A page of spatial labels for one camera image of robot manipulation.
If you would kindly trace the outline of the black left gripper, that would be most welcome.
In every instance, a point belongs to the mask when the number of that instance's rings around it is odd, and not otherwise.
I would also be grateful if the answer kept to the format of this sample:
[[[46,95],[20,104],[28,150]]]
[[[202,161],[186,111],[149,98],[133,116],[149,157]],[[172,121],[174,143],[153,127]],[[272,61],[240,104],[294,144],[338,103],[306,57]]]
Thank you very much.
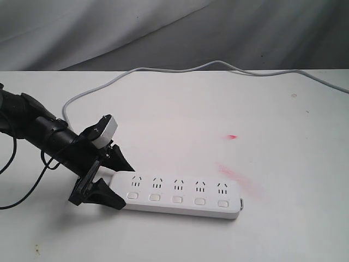
[[[101,149],[97,149],[89,140],[93,127],[86,128],[77,135],[70,129],[56,134],[56,160],[74,172],[77,179],[69,201],[74,205],[98,204],[121,210],[126,206],[125,200],[116,194],[102,179],[94,182],[101,166],[113,171],[135,170],[123,156],[118,145],[112,145],[113,140]]]

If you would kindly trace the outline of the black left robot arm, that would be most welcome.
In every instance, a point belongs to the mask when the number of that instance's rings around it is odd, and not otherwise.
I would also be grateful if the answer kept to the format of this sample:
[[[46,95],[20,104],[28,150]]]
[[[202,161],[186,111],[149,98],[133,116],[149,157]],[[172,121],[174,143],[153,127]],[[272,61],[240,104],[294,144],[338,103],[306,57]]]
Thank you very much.
[[[93,179],[101,166],[113,171],[133,171],[113,143],[117,122],[112,115],[103,116],[82,133],[74,133],[65,120],[56,118],[40,102],[28,94],[1,90],[1,133],[25,139],[40,149],[44,169],[52,161],[63,165],[78,176],[69,201],[98,204],[121,210],[125,200],[103,179]]]

